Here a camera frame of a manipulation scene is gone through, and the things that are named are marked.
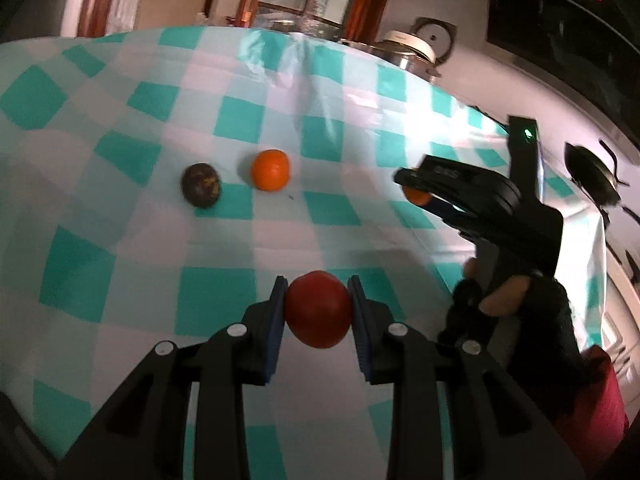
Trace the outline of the right hand in glove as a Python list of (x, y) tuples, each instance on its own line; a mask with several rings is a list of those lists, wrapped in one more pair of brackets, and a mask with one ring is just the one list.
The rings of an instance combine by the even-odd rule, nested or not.
[(514, 275), (486, 295), (477, 274), (469, 258), (438, 340), (478, 342), (550, 422), (572, 416), (585, 369), (564, 286), (538, 273)]

